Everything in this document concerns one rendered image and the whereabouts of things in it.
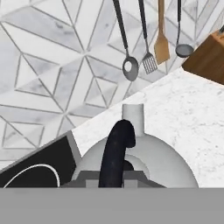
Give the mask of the wooden knife block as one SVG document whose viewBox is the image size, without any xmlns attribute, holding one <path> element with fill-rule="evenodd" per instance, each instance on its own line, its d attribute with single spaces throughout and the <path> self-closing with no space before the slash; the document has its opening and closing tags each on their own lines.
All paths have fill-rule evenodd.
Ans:
<svg viewBox="0 0 224 224">
<path fill-rule="evenodd" d="M 211 33 L 182 68 L 202 78 L 224 85 L 224 25 Z"/>
</svg>

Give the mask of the black ladle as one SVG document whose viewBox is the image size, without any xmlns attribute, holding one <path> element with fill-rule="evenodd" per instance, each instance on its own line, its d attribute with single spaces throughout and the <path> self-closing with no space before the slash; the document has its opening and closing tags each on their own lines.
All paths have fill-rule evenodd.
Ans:
<svg viewBox="0 0 224 224">
<path fill-rule="evenodd" d="M 193 53 L 194 49 L 191 45 L 179 43 L 180 29 L 181 29 L 181 0 L 178 0 L 178 34 L 177 34 L 175 52 L 180 58 L 187 58 Z"/>
</svg>

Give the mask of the black slotted spoon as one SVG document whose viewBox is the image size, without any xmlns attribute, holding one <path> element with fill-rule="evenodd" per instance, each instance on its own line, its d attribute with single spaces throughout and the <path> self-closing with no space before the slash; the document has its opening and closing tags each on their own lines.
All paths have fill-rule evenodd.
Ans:
<svg viewBox="0 0 224 224">
<path fill-rule="evenodd" d="M 129 54 L 128 41 L 127 41 L 127 37 L 126 37 L 126 31 L 124 28 L 123 15 L 121 12 L 119 0 L 112 0 L 112 1 L 113 1 L 113 5 L 115 8 L 115 14 L 116 14 L 117 22 L 119 25 L 120 33 L 122 36 L 123 47 L 125 49 L 125 54 L 126 54 L 125 59 L 122 63 L 122 71 L 128 81 L 134 81 L 138 76 L 139 65 L 138 65 L 137 60 L 134 57 L 130 56 L 130 54 Z M 128 62 L 131 65 L 131 68 L 129 71 L 125 68 L 125 65 Z"/>
</svg>

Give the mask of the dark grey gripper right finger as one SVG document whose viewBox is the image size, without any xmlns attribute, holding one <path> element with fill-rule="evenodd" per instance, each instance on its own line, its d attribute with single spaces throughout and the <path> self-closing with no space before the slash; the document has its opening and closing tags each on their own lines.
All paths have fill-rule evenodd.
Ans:
<svg viewBox="0 0 224 224">
<path fill-rule="evenodd" d="M 123 173 L 124 188 L 164 188 L 163 185 L 146 178 L 143 171 L 125 171 Z"/>
</svg>

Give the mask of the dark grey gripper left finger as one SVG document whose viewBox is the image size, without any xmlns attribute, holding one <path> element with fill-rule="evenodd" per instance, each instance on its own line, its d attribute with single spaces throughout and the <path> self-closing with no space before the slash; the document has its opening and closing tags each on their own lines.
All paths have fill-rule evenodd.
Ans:
<svg viewBox="0 0 224 224">
<path fill-rule="evenodd" d="M 63 185 L 65 188 L 97 188 L 99 185 L 99 171 L 81 171 L 77 179 Z"/>
</svg>

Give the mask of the black slotted turner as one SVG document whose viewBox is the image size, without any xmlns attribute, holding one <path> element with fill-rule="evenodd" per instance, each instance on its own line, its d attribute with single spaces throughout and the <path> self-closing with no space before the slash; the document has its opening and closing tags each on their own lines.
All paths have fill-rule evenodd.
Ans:
<svg viewBox="0 0 224 224">
<path fill-rule="evenodd" d="M 143 39 L 145 43 L 145 55 L 143 56 L 143 67 L 147 74 L 150 74 L 158 69 L 156 61 L 152 53 L 149 51 L 148 47 L 148 33 L 147 33 L 147 25 L 145 19 L 145 11 L 144 11 L 144 0 L 138 0 L 142 29 L 143 29 Z"/>
</svg>

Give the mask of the black hob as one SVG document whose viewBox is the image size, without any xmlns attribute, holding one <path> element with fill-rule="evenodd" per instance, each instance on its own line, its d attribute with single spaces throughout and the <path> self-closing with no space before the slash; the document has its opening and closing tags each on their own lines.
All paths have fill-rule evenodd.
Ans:
<svg viewBox="0 0 224 224">
<path fill-rule="evenodd" d="M 73 133 L 52 140 L 0 171 L 0 188 L 60 187 L 71 181 L 81 154 Z"/>
</svg>

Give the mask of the wooden spatula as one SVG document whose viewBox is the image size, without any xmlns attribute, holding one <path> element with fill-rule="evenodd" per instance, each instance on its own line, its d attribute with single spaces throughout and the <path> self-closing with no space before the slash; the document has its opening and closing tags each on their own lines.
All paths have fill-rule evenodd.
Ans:
<svg viewBox="0 0 224 224">
<path fill-rule="evenodd" d="M 164 34 L 165 0 L 157 0 L 158 3 L 158 35 L 154 45 L 154 52 L 158 64 L 170 58 L 168 40 Z"/>
</svg>

